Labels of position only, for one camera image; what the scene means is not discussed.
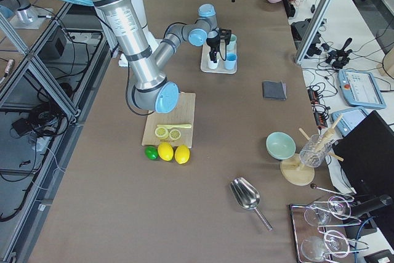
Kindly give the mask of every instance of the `mint green bowl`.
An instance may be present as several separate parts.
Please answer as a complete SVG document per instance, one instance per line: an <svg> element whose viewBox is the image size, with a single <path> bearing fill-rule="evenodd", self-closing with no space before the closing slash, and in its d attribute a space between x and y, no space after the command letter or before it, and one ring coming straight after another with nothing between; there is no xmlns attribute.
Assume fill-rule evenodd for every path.
<svg viewBox="0 0 394 263"><path fill-rule="evenodd" d="M286 160L296 152L296 143L283 132L273 132L265 143L268 153L277 160Z"/></svg>

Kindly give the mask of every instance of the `wooden cutting board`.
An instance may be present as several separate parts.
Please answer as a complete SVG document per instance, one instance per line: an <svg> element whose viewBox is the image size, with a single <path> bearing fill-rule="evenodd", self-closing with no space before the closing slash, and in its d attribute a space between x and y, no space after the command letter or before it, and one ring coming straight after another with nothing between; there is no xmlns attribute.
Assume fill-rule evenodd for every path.
<svg viewBox="0 0 394 263"><path fill-rule="evenodd" d="M145 130L142 137L142 145L153 145L157 146L161 142L168 142L173 147L178 147L179 145L186 145L191 148L191 143L193 141L193 129L195 120L195 103L196 94L181 92L179 94L179 101L174 110L170 113L157 113L154 112L147 116L147 122L145 123ZM158 124L183 124L190 123L190 129L177 128L181 137L178 140L171 140L169 137L164 140L159 140L155 136L155 129Z"/></svg>

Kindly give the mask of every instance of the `white cup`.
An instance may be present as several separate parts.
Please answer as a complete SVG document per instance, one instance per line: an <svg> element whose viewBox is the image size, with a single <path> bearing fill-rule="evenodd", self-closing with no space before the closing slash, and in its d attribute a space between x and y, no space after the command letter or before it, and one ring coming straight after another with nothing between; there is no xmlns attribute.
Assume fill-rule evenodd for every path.
<svg viewBox="0 0 394 263"><path fill-rule="evenodd" d="M208 62L208 68L211 70L215 70L217 66L219 65L219 61L216 60L216 63L211 61L211 58L209 57L209 54L207 54L207 62Z"/></svg>
<svg viewBox="0 0 394 263"><path fill-rule="evenodd" d="M226 70L233 70L235 67L236 59L236 54L228 52L226 56L226 61L224 61L224 68Z"/></svg>
<svg viewBox="0 0 394 263"><path fill-rule="evenodd" d="M231 38L230 38L230 42L228 43L227 50L228 51L235 50L235 44L236 44L236 35L231 34Z"/></svg>

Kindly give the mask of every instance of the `computer screen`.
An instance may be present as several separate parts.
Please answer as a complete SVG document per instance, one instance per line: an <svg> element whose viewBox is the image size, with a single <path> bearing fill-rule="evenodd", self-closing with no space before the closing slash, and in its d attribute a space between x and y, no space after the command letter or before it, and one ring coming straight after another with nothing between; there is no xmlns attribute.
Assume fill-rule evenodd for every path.
<svg viewBox="0 0 394 263"><path fill-rule="evenodd" d="M394 131L372 111L337 145L336 155L344 158L340 163L358 196L387 194L394 198ZM370 212L386 240L394 248L394 206Z"/></svg>

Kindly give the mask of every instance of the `metal scoop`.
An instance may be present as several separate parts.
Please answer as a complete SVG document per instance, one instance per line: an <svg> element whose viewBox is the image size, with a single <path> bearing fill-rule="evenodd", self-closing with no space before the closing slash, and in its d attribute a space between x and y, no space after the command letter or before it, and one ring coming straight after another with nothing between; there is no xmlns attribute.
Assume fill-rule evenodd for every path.
<svg viewBox="0 0 394 263"><path fill-rule="evenodd" d="M257 189L242 177L236 178L234 181L232 181L230 183L230 188L234 193L235 199L239 205L244 209L253 209L263 224L266 226L268 231L271 231L273 229L272 226L270 223L268 223L267 219L257 207L260 202L260 194Z"/></svg>

